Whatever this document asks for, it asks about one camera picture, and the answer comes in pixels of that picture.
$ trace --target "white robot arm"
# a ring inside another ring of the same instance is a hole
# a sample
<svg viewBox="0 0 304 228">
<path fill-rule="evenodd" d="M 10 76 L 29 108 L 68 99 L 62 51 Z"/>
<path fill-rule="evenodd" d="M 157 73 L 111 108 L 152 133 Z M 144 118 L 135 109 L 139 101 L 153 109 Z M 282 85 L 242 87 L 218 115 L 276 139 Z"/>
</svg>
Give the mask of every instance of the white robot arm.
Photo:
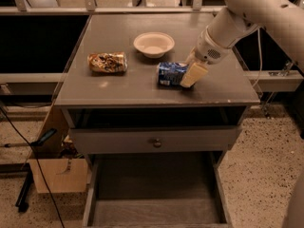
<svg viewBox="0 0 304 228">
<path fill-rule="evenodd" d="M 262 27 L 300 67 L 304 67 L 304 11 L 288 0 L 225 0 L 212 23 L 201 33 L 180 82 L 190 87 L 221 61 L 236 42 Z"/>
</svg>

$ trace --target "white bowl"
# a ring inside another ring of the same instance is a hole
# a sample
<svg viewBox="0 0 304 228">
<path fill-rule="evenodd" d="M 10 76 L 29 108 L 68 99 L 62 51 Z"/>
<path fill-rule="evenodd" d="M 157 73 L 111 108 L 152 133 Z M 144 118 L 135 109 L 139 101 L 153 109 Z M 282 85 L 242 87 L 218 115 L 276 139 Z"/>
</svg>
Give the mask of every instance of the white bowl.
<svg viewBox="0 0 304 228">
<path fill-rule="evenodd" d="M 148 58 L 160 58 L 174 45 L 171 36 L 160 32 L 144 33 L 134 40 L 134 47 Z"/>
</svg>

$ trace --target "cabinet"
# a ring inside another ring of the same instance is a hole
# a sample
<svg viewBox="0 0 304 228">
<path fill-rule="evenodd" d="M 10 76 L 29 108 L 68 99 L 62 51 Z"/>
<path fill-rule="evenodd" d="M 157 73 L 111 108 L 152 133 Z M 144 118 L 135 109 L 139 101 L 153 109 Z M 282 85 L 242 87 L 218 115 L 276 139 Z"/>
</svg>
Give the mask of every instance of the cabinet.
<svg viewBox="0 0 304 228">
<path fill-rule="evenodd" d="M 212 18 L 200 12 L 91 17 L 55 102 L 92 169 L 84 227 L 229 226 L 217 166 L 258 96 L 233 53 L 189 89 L 157 85 L 156 74 L 161 61 L 182 62 Z M 148 31 L 171 35 L 174 49 L 145 58 L 132 43 Z M 89 70 L 89 53 L 113 51 L 125 52 L 125 74 Z M 196 215 L 191 207 L 199 208 Z M 179 214 L 188 214 L 187 221 Z"/>
</svg>

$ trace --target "blue package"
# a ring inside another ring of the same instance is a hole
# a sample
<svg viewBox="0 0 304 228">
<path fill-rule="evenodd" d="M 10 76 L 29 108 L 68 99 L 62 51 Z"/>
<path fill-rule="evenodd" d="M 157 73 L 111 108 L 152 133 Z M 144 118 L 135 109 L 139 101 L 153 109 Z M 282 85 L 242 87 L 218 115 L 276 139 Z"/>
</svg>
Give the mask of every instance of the blue package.
<svg viewBox="0 0 304 228">
<path fill-rule="evenodd" d="M 179 86 L 187 69 L 188 65 L 179 63 L 159 63 L 157 69 L 158 83 L 164 86 Z"/>
</svg>

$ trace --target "speckled floor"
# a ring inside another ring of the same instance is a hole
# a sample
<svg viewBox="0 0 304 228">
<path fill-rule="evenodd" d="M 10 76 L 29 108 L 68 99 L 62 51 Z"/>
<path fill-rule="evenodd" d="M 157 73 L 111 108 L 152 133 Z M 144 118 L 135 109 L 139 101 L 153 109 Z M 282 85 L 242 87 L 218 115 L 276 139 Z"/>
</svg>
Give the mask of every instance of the speckled floor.
<svg viewBox="0 0 304 228">
<path fill-rule="evenodd" d="M 235 228 L 280 227 L 304 166 L 304 141 L 294 120 L 282 105 L 273 105 L 270 112 L 273 117 L 270 120 L 259 107 L 247 113 L 237 143 L 219 168 Z M 33 116 L 12 114 L 11 118 L 25 137 L 34 141 L 43 116 L 40 112 Z M 21 142 L 9 123 L 2 120 L 0 146 Z M 28 152 L 25 146 L 0 147 L 0 163 L 23 162 Z M 34 185 L 28 193 L 27 212 L 18 213 L 14 205 L 24 177 L 24 174 L 0 175 L 0 227 L 61 227 L 49 195 L 37 194 Z M 86 193 L 54 197 L 65 227 L 81 227 Z"/>
</svg>

